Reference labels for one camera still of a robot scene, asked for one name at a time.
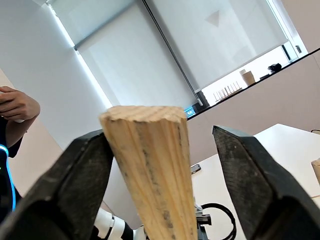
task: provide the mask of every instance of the person's arm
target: person's arm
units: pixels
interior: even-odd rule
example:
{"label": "person's arm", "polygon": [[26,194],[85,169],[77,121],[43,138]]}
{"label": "person's arm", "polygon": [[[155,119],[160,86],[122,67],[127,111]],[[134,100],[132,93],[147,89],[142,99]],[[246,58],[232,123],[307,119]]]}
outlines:
{"label": "person's arm", "polygon": [[0,116],[8,123],[5,129],[5,139],[8,148],[17,143],[40,114],[40,105],[24,92],[8,86],[0,87]]}

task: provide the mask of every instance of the wooden dowel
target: wooden dowel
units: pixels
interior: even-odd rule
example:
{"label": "wooden dowel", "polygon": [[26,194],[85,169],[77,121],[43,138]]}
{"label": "wooden dowel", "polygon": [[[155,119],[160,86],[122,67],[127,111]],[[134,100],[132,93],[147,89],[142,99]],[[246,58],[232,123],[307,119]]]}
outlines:
{"label": "wooden dowel", "polygon": [[116,106],[100,122],[150,240],[197,240],[183,109]]}

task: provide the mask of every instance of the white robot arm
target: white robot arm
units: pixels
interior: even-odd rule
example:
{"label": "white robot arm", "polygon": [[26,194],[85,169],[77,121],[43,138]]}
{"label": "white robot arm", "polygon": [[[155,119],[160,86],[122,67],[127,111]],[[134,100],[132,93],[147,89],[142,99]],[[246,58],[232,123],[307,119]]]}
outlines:
{"label": "white robot arm", "polygon": [[103,240],[148,240],[144,226],[133,230],[124,220],[101,208],[94,226],[99,230],[98,237]]}

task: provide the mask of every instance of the blue led light strip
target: blue led light strip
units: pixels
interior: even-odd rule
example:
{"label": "blue led light strip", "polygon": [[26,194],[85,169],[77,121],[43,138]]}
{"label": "blue led light strip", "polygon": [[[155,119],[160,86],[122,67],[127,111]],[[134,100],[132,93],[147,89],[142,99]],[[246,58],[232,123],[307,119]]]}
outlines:
{"label": "blue led light strip", "polygon": [[9,151],[5,146],[1,144],[0,144],[0,150],[3,150],[6,154],[6,170],[8,172],[9,179],[10,179],[10,185],[11,185],[11,191],[12,191],[12,211],[14,211],[16,209],[16,192],[15,192],[15,187],[12,181],[11,172],[9,168],[9,159],[8,159]]}

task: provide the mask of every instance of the window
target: window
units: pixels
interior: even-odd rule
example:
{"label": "window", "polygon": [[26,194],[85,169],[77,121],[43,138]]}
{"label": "window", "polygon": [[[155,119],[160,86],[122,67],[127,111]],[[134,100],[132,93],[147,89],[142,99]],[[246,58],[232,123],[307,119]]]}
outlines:
{"label": "window", "polygon": [[272,0],[49,0],[112,105],[190,107],[288,59]]}

